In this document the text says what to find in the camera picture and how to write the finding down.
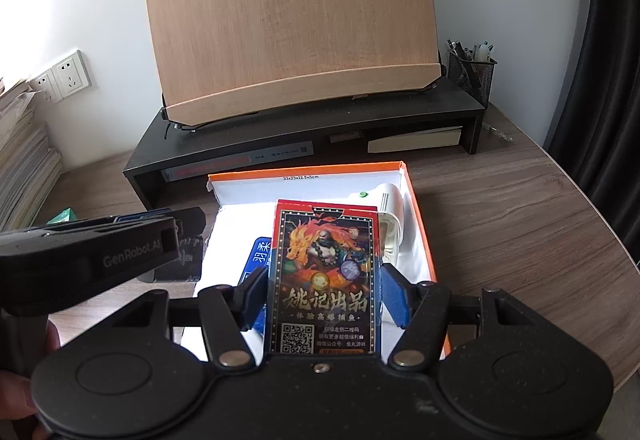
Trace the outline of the person's left hand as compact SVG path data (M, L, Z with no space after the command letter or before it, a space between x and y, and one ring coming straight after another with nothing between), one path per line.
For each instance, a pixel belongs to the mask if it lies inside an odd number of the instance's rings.
M44 342L44 352L51 353L60 348L60 334L51 322L47 322L47 335ZM0 394L0 418L2 422L7 420L22 420L33 416L36 412L32 402L30 380L21 375L2 372Z

